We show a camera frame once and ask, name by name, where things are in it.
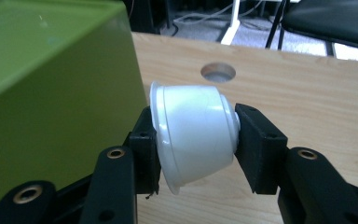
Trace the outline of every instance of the table surface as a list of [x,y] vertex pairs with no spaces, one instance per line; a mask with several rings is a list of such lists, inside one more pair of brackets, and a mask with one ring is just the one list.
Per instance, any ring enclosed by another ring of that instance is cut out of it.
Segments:
[[[235,105],[263,112],[289,138],[289,147],[323,153],[358,186],[358,62],[217,43],[133,34],[148,94],[163,85],[215,85]],[[237,75],[212,83],[203,65],[222,62]],[[250,190],[236,159],[228,168],[169,191],[161,174],[160,192],[138,196],[139,223],[282,223],[276,195]]]

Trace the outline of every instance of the green box side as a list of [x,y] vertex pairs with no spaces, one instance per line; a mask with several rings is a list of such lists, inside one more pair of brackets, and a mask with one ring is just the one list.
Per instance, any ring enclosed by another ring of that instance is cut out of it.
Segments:
[[0,92],[0,199],[29,180],[60,189],[89,175],[146,106],[127,14],[115,7]]

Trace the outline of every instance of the black chair leg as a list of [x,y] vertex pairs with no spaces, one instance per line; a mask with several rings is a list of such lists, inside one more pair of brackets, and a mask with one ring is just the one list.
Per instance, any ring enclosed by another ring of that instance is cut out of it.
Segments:
[[281,23],[281,17],[283,14],[285,3],[286,1],[281,1],[281,4],[279,5],[278,12],[275,15],[274,23],[272,23],[271,31],[269,32],[268,40],[266,43],[266,49],[269,49],[271,47],[271,43],[275,36],[275,32],[277,31],[278,25]]
[[282,50],[283,37],[284,37],[284,29],[283,27],[281,27],[281,31],[279,33],[278,50]]
[[325,41],[326,54],[327,56],[336,57],[336,51],[334,50],[334,43],[330,41]]

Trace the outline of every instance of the green box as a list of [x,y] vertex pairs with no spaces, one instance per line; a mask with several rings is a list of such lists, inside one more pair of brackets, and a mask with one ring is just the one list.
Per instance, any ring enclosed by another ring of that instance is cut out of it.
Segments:
[[145,106],[121,2],[0,1],[0,199],[91,174]]

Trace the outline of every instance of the white bowl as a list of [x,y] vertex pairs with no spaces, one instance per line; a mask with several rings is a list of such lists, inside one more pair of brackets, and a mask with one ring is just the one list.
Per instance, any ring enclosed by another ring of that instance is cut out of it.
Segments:
[[233,161],[240,124],[214,86],[160,86],[150,91],[158,157],[173,194]]

